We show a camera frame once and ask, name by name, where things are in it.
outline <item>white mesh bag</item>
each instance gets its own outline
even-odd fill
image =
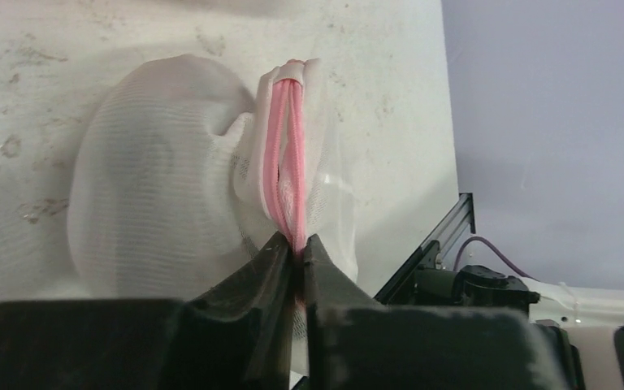
[[[326,79],[319,61],[289,63],[262,77],[255,101],[233,72],[192,55],[145,63],[123,79],[85,134],[71,190],[68,241],[91,293],[192,299],[245,265],[276,230],[296,251],[319,234],[332,261],[355,281],[353,193],[326,106]],[[305,146],[304,158],[295,160],[303,170],[293,173],[288,127],[279,121],[276,167],[266,145],[275,128],[272,91],[286,83],[296,85],[296,110],[286,101],[276,118],[285,124],[291,112],[301,114],[292,137]],[[263,166],[269,175],[257,169]],[[289,221],[283,227],[267,204],[272,188]],[[298,314],[292,369],[305,374]]]

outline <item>gray wall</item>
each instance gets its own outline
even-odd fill
[[[478,233],[543,281],[624,288],[624,0],[443,4]]]

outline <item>stained white surface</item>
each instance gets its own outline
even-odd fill
[[[437,1],[0,0],[0,146],[11,140],[0,148],[0,270],[21,275],[0,279],[0,298],[84,293],[67,283],[64,219],[85,122],[132,69],[183,53],[219,60],[252,91],[288,59],[332,64],[366,291],[457,200]]]
[[[444,1],[444,20],[479,233],[545,282],[624,288],[624,1]]]

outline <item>purple cable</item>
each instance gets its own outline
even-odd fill
[[[494,252],[496,254],[496,256],[498,256],[502,262],[505,263],[506,266],[508,266],[511,270],[513,270],[513,272],[515,272],[516,274],[522,276],[523,278],[530,278],[532,280],[537,280],[535,278],[533,278],[532,276],[529,276],[525,271],[521,270],[520,268],[518,268],[518,266],[516,266],[515,264],[513,264],[513,262],[511,262],[496,246],[494,246],[494,244],[492,244],[489,240],[487,240],[484,237],[480,237],[480,236],[472,236],[470,238],[468,238],[467,240],[465,240],[465,242],[463,242],[463,245],[461,245],[461,248],[458,250],[458,254],[456,255],[456,262],[453,264],[453,270],[454,271],[458,271],[458,265],[461,262],[461,258],[462,258],[462,254],[465,252],[465,247],[472,241],[479,241],[483,244],[485,244],[486,246],[489,247],[489,249],[492,250],[492,252]]]

